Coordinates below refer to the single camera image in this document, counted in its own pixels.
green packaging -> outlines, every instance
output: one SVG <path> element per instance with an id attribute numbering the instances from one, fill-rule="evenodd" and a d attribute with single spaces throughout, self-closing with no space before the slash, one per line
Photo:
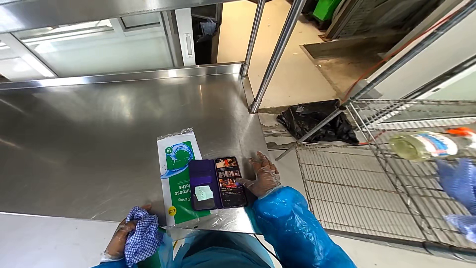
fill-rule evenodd
<path id="1" fill-rule="evenodd" d="M 193 129 L 158 137 L 157 149 L 167 226 L 210 215 L 209 211 L 194 211 L 190 201 L 188 163 L 202 159 Z"/>

metal wire shelf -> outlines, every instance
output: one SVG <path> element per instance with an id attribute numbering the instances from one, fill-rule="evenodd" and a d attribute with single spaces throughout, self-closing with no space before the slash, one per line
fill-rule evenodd
<path id="1" fill-rule="evenodd" d="M 469 212 L 442 190 L 435 162 L 402 159 L 388 145 L 401 133 L 475 129 L 476 102 L 358 99 L 347 108 L 366 143 L 302 143 L 296 149 L 310 209 L 323 227 L 370 240 L 437 245 L 459 259 L 476 256 L 476 244 L 443 218 Z"/>

gloved hand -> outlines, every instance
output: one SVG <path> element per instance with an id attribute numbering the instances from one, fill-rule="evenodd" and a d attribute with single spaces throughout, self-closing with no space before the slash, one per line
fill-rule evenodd
<path id="1" fill-rule="evenodd" d="M 249 163 L 255 170 L 256 180 L 250 181 L 243 178 L 236 179 L 237 183 L 244 185 L 257 197 L 263 197 L 267 191 L 281 185 L 279 182 L 279 172 L 276 166 L 262 152 L 256 152 L 259 161 L 253 158 Z"/>
<path id="2" fill-rule="evenodd" d="M 143 205 L 142 208 L 150 211 L 152 205 Z M 130 221 L 126 224 L 126 219 L 119 223 L 116 232 L 112 235 L 111 241 L 104 251 L 104 259 L 116 260 L 124 257 L 127 235 L 136 228 L 136 224 L 137 221 Z"/>

sticky note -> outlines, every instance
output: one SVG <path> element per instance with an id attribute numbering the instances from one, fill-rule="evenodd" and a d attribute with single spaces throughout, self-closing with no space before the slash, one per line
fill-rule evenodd
<path id="1" fill-rule="evenodd" d="M 213 192 L 208 185 L 195 187 L 195 195 L 197 196 L 198 201 L 213 198 Z"/>

smartphone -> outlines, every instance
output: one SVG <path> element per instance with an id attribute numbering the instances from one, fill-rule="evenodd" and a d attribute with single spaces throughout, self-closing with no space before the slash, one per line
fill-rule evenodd
<path id="1" fill-rule="evenodd" d="M 245 188 L 236 184 L 236 178 L 241 177 L 237 158 L 234 156 L 215 159 L 218 186 L 221 194 L 223 208 L 242 207 L 248 204 Z"/>

